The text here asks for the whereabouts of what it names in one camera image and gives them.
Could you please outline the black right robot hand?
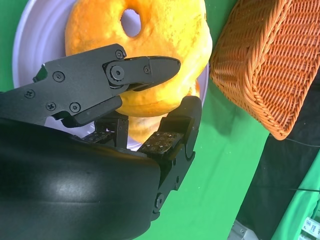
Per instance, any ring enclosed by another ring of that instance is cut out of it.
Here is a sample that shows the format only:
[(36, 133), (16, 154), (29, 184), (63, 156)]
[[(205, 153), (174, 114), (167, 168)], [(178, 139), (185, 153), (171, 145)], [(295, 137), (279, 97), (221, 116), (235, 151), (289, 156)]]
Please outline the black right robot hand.
[(0, 237), (131, 240), (145, 233), (194, 158), (202, 102), (186, 96), (137, 150), (120, 95), (173, 78), (169, 56), (112, 44), (44, 63), (0, 95)]

